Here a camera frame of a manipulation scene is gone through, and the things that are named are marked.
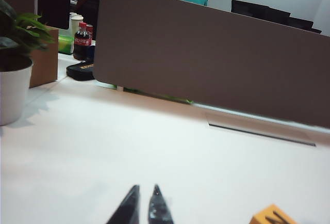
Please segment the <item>cola bottle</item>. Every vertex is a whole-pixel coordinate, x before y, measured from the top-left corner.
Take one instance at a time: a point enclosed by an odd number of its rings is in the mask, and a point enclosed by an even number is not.
[[[91,45],[90,35],[86,31],[87,24],[79,23],[79,31],[74,35],[73,57],[77,60],[86,60],[87,49]]]

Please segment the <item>white cup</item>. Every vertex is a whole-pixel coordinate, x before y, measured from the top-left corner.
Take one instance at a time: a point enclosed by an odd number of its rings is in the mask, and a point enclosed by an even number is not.
[[[77,33],[79,30],[79,23],[84,20],[84,17],[81,15],[73,15],[71,17],[71,32],[72,32],[72,37],[74,37],[74,34]]]
[[[71,36],[71,34],[72,34],[72,22],[71,22],[71,20],[72,20],[72,17],[73,16],[76,16],[77,14],[75,13],[75,12],[70,12],[70,17],[69,17],[69,36]]]

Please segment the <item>cardboard box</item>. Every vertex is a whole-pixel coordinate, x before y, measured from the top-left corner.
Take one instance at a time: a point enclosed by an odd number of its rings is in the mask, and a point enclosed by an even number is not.
[[[250,224],[286,224],[286,222],[281,220],[276,214],[283,218],[287,223],[297,224],[275,204],[254,215]]]
[[[30,57],[34,65],[30,80],[30,88],[57,80],[58,63],[58,29],[50,27],[50,35],[54,43],[48,44],[47,51],[34,50]]]

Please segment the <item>potted plant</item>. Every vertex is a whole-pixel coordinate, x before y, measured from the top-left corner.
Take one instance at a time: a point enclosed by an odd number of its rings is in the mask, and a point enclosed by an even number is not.
[[[33,50],[46,50],[53,39],[48,28],[32,13],[17,14],[0,0],[0,125],[22,114],[29,87]]]

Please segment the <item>bottle cap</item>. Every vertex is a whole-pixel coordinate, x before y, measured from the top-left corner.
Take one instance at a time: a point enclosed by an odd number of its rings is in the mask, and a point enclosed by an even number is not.
[[[86,28],[86,26],[87,26],[87,24],[84,23],[84,22],[80,22],[79,23],[79,27],[81,27],[81,28]]]

